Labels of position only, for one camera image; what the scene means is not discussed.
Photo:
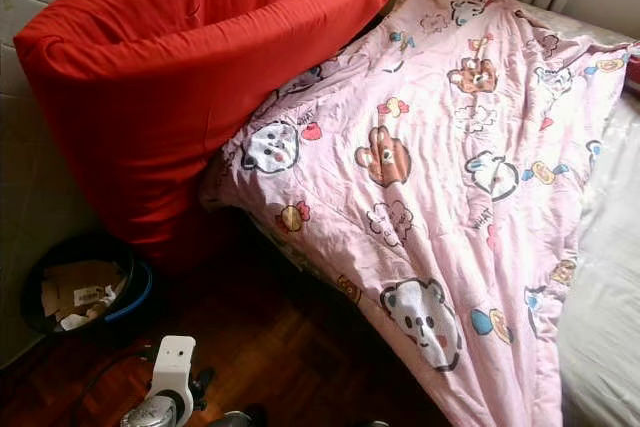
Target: red pillow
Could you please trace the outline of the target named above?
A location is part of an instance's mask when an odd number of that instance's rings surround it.
[[[211,154],[387,0],[272,1],[58,0],[15,38],[87,198],[161,268],[226,241],[197,203]]]

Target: wooden floor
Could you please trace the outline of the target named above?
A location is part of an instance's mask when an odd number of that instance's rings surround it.
[[[253,234],[233,250],[233,257],[181,279],[160,280],[147,310],[116,332],[33,349],[2,373],[0,425],[68,426],[75,399],[97,370],[166,334],[195,337],[193,370],[217,372],[209,406],[190,426],[253,402],[266,406],[272,427],[349,427],[365,418],[392,427],[448,425],[346,298],[299,274]],[[79,410],[80,425],[118,425],[144,398],[151,369],[133,358],[109,371]]]

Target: blue rim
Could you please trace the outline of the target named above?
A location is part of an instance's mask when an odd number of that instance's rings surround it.
[[[142,292],[142,294],[140,294],[140,297],[138,297],[126,307],[123,307],[113,314],[107,315],[104,318],[105,322],[113,322],[114,320],[118,320],[120,317],[124,317],[125,315],[131,313],[132,310],[136,309],[142,302],[144,302],[147,297],[149,297],[149,292],[151,292],[151,284],[153,284],[153,279],[151,278],[151,269],[146,262],[140,261],[138,262],[138,265],[144,268],[145,272],[147,273],[147,279],[149,279],[149,281],[147,282],[147,286],[144,288],[144,292]]]

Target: trash bin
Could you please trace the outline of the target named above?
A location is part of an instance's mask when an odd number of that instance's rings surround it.
[[[104,261],[117,265],[126,276],[113,302],[90,322],[72,330],[63,330],[55,316],[47,317],[42,304],[45,270],[82,261]],[[86,332],[113,324],[130,316],[148,299],[153,284],[149,266],[137,259],[129,246],[105,233],[91,233],[67,239],[51,248],[31,269],[21,294],[21,314],[33,330],[45,335]]]

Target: comforter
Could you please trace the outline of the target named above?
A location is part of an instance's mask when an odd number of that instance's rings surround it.
[[[356,302],[455,425],[561,425],[556,324],[626,47],[512,0],[398,0],[274,92],[201,201]]]

